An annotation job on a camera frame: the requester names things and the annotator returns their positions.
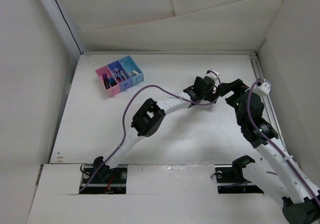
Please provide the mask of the pink tip dark refill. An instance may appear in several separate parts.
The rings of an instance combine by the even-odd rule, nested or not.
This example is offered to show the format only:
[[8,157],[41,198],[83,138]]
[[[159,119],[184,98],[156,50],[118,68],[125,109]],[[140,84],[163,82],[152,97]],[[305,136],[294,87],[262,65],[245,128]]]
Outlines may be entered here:
[[120,82],[123,82],[123,79],[122,79],[122,77],[121,77],[121,75],[120,75],[120,73],[117,71],[117,74],[118,74],[118,76],[119,76],[119,78],[120,78]]

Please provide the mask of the blue cap black highlighter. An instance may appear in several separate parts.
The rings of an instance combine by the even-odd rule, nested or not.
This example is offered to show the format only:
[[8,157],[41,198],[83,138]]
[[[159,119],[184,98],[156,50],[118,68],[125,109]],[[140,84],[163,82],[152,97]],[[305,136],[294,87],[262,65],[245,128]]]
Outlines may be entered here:
[[108,82],[110,84],[110,87],[116,86],[118,84],[113,78],[109,78]]

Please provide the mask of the purple cap black highlighter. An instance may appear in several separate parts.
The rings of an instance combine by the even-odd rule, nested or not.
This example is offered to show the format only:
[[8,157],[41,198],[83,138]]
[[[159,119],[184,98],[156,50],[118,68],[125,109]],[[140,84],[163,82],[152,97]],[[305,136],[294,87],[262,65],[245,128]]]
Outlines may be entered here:
[[103,78],[103,83],[104,83],[105,88],[109,89],[110,88],[110,84],[109,84],[109,79],[108,79],[107,74],[103,74],[102,78]]

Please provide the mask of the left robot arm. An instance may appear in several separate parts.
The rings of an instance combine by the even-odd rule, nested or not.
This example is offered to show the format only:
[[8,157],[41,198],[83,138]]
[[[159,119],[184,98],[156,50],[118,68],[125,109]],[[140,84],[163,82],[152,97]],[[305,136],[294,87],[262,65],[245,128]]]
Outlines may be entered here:
[[[140,89],[124,110],[122,116],[123,138],[120,144],[110,150],[106,157],[100,156],[94,160],[92,164],[94,173],[91,177],[95,177],[103,183],[107,182],[112,175],[111,169],[117,167],[120,158],[140,140],[155,134],[165,116],[193,106],[208,106],[216,103],[220,84],[219,73],[209,70],[203,78],[197,76],[192,86],[177,95],[164,90],[158,85],[147,85]],[[170,97],[159,101],[155,101],[152,98],[147,99],[133,115],[130,126],[126,127],[125,117],[128,108],[138,94],[148,88],[159,89]]]

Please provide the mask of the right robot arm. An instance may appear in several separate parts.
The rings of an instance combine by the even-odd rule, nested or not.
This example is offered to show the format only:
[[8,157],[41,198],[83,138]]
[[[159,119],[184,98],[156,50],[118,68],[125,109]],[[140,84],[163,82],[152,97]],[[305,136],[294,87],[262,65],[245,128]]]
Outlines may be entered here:
[[234,108],[242,135],[274,171],[270,174],[253,158],[243,156],[233,161],[231,175],[259,187],[280,206],[288,223],[312,224],[320,219],[320,189],[303,173],[277,131],[263,118],[262,98],[269,94],[270,86],[265,79],[258,79],[251,87],[237,79],[218,87],[221,97],[233,93],[226,103]]

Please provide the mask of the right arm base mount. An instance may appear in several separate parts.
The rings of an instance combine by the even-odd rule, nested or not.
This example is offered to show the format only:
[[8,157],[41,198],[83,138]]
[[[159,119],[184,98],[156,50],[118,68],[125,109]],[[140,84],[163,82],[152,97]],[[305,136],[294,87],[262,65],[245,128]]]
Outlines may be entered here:
[[248,155],[235,159],[231,164],[215,165],[211,179],[216,180],[219,194],[263,194],[264,192],[243,176],[243,169],[255,160]]

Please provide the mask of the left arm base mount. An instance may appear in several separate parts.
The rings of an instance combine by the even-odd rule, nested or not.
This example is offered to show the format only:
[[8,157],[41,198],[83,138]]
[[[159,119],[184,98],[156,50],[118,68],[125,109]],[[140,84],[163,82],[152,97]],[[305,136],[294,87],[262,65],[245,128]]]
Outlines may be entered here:
[[120,165],[111,169],[102,179],[96,174],[84,190],[82,188],[87,185],[95,170],[91,165],[82,164],[80,171],[79,194],[124,195],[127,192],[127,165]]

